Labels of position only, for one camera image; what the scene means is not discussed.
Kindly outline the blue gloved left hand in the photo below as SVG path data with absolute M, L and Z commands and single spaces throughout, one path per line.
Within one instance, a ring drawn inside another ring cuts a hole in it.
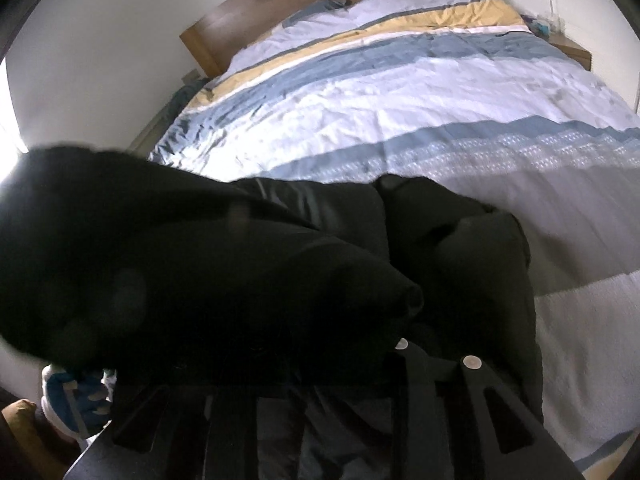
M 67 439 L 85 444 L 110 422 L 112 392 L 105 370 L 70 373 L 49 364 L 43 367 L 41 380 L 43 415 Z

